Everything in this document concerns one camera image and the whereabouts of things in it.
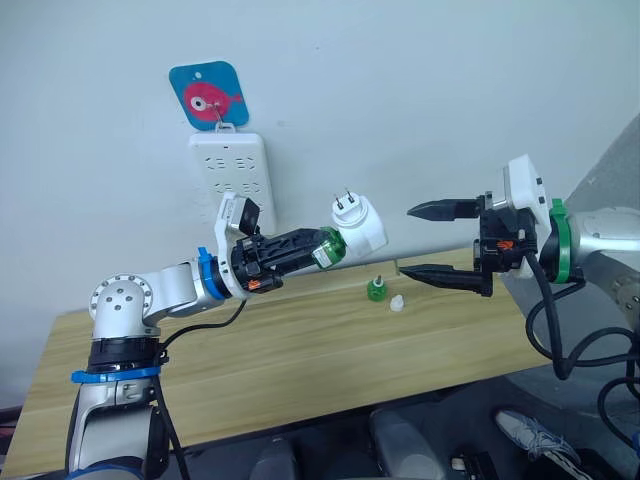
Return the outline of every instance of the white wall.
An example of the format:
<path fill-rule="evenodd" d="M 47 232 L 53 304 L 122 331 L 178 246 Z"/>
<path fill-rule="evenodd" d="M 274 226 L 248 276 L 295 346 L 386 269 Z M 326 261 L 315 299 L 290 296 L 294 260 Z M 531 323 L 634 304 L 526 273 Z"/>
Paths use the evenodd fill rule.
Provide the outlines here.
<path fill-rule="evenodd" d="M 280 230 L 326 224 L 348 185 L 391 257 L 469 242 L 474 222 L 404 212 L 498 189 L 524 152 L 572 191 L 638 111 L 638 3 L 2 2 L 0 407 L 103 277 L 213 244 L 167 75 L 218 59 L 268 145 Z"/>

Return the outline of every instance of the floor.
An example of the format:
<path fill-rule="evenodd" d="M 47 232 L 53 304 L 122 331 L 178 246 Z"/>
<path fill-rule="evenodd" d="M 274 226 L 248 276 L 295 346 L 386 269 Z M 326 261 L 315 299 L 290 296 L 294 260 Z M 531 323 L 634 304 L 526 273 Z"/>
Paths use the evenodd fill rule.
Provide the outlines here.
<path fill-rule="evenodd" d="M 384 407 L 393 408 L 416 425 L 445 463 L 458 448 L 466 446 L 477 452 L 487 451 L 499 478 L 518 479 L 527 458 L 493 424 L 491 413 L 499 405 L 514 406 L 534 415 L 552 431 L 562 433 L 575 448 L 595 449 L 623 478 L 634 478 L 637 457 L 598 418 L 543 404 L 504 377 L 390 402 Z M 368 430 L 368 415 L 374 408 L 190 449 L 191 476 L 193 480 L 246 480 L 274 435 L 283 436 L 294 445 L 303 480 L 379 476 Z M 163 479 L 174 478 L 178 478 L 178 472 L 172 460 Z M 449 478 L 462 477 L 451 472 Z"/>

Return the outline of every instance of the wire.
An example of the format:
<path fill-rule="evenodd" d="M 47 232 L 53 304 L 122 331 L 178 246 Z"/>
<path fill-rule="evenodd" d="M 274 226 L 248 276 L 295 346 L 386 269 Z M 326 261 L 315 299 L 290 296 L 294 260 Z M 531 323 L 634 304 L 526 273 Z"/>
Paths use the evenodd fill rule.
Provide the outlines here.
<path fill-rule="evenodd" d="M 620 430 L 618 427 L 614 425 L 614 423 L 609 418 L 609 415 L 607 414 L 607 410 L 605 407 L 605 401 L 607 400 L 607 395 L 609 395 L 609 392 L 611 392 L 611 390 L 613 390 L 618 385 L 622 385 L 622 384 L 625 384 L 627 386 L 633 385 L 633 384 L 640 385 L 640 378 L 638 377 L 616 378 L 615 380 L 611 380 L 604 387 L 602 387 L 602 390 L 600 390 L 600 393 L 598 394 L 598 414 L 600 415 L 602 422 L 607 426 L 609 430 L 611 430 L 611 433 L 613 433 L 616 437 L 618 437 L 621 441 L 623 441 L 627 446 L 633 448 L 633 441 L 631 440 L 631 438 L 626 436 L 622 432 L 622 430 Z"/>
<path fill-rule="evenodd" d="M 222 328 L 228 325 L 231 325 L 236 318 L 240 315 L 240 312 L 244 309 L 244 306 L 247 304 L 246 300 L 243 300 L 236 311 L 229 317 L 228 320 L 222 323 L 200 323 L 198 325 L 191 325 L 189 327 L 184 327 L 178 330 L 177 332 L 169 335 L 161 345 L 156 355 L 154 357 L 154 364 L 160 365 L 162 363 L 162 356 L 167 352 L 167 347 L 171 345 L 178 337 L 184 335 L 185 333 L 192 332 L 194 330 L 202 330 L 206 328 Z M 178 462 L 178 468 L 180 469 L 180 475 L 182 476 L 182 480 L 191 480 L 191 476 L 189 475 L 189 468 L 187 467 L 187 461 L 184 456 L 184 450 L 182 445 L 180 445 L 180 439 L 178 438 L 178 433 L 173 425 L 173 421 L 171 420 L 171 415 L 169 414 L 169 408 L 167 407 L 167 403 L 164 400 L 164 395 L 162 393 L 162 386 L 160 385 L 160 377 L 158 375 L 151 377 L 151 383 L 153 384 L 153 388 L 155 390 L 156 401 L 158 402 L 158 410 L 160 411 L 160 416 L 162 417 L 162 421 L 164 423 L 167 432 L 169 433 L 169 438 L 171 439 L 171 445 L 173 445 L 173 453 L 176 456 L 176 460 Z"/>
<path fill-rule="evenodd" d="M 527 315 L 527 338 L 529 339 L 529 342 L 531 342 L 533 348 L 535 348 L 541 355 L 544 355 L 545 357 L 551 359 L 553 363 L 553 370 L 560 380 L 566 380 L 567 378 L 569 378 L 571 371 L 575 367 L 600 367 L 603 365 L 611 365 L 619 362 L 634 362 L 640 359 L 640 356 L 632 348 L 632 350 L 630 350 L 630 353 L 627 354 L 613 355 L 609 357 L 590 360 L 579 360 L 579 357 L 592 343 L 608 335 L 626 336 L 627 338 L 629 338 L 629 340 L 631 340 L 633 347 L 633 345 L 637 341 L 637 337 L 632 331 L 620 327 L 608 327 L 596 330 L 595 332 L 583 338 L 571 351 L 569 357 L 564 358 L 562 354 L 560 322 L 558 320 L 558 311 L 556 309 L 555 300 L 566 297 L 567 295 L 575 293 L 578 290 L 584 288 L 585 282 L 584 280 L 581 280 L 580 282 L 571 285 L 570 287 L 565 288 L 564 290 L 561 290 L 554 295 L 551 291 L 551 286 L 549 285 L 549 281 L 547 280 L 544 270 L 538 263 L 535 254 L 533 252 L 527 252 L 525 254 L 525 258 L 527 259 L 527 262 L 529 263 L 529 266 L 533 271 L 533 275 L 535 276 L 540 288 L 540 292 L 542 293 L 542 301 L 536 304 L 529 312 L 529 315 Z M 547 328 L 549 330 L 549 343 L 551 346 L 551 351 L 545 349 L 540 344 L 540 342 L 538 342 L 538 339 L 535 337 L 535 334 L 533 332 L 534 321 L 542 308 L 544 308 L 547 316 Z"/>

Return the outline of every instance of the wooden table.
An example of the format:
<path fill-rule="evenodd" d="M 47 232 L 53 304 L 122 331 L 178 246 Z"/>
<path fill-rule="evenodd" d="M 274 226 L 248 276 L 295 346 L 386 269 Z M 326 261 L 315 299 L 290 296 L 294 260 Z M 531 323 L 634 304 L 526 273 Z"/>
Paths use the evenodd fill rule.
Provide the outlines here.
<path fill-rule="evenodd" d="M 494 296 L 442 290 L 398 274 L 398 265 L 469 268 L 471 253 L 423 257 L 292 277 L 254 297 L 221 330 L 194 332 L 170 348 L 165 396 L 184 445 L 254 432 L 547 363 L 529 346 L 524 319 L 496 278 Z M 366 297 L 381 274 L 405 309 Z M 163 336 L 219 322 L 237 302 L 161 322 Z M 56 320 L 18 422 L 3 478 L 64 468 L 65 440 L 86 365 L 87 313 Z"/>

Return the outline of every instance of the wall outlet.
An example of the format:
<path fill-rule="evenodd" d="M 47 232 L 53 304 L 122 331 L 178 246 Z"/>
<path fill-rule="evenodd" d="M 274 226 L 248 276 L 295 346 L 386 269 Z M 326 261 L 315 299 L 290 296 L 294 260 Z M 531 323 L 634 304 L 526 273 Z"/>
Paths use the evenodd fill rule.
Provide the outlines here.
<path fill-rule="evenodd" d="M 262 137 L 255 133 L 196 133 L 189 149 L 200 165 L 216 208 L 224 192 L 249 197 L 260 207 L 261 233 L 276 233 L 276 215 Z"/>

